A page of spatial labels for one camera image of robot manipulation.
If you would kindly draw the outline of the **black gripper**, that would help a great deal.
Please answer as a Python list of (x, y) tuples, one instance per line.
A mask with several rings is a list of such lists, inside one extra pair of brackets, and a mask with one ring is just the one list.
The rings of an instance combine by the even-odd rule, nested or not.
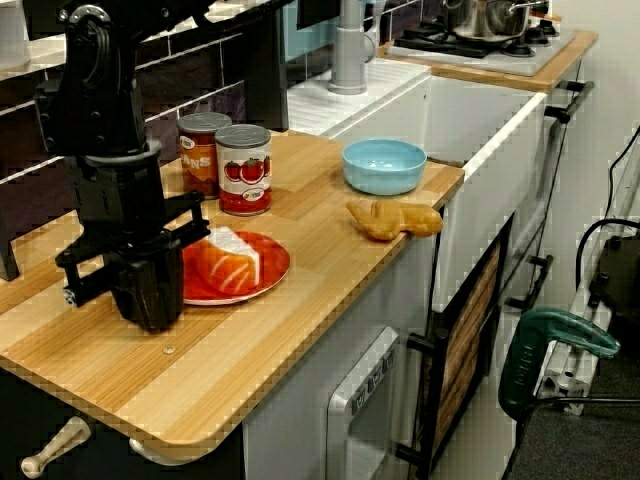
[[(55, 259), (66, 274), (65, 300), (82, 306), (111, 290), (121, 316), (144, 330), (163, 330), (178, 319), (183, 309), (182, 248), (209, 234), (202, 193), (164, 196), (161, 150), (161, 142), (151, 139), (137, 153), (64, 157), (82, 226), (80, 237)], [(138, 259), (157, 250), (151, 322), (151, 263)], [(79, 275), (79, 264), (109, 254), (111, 266)]]

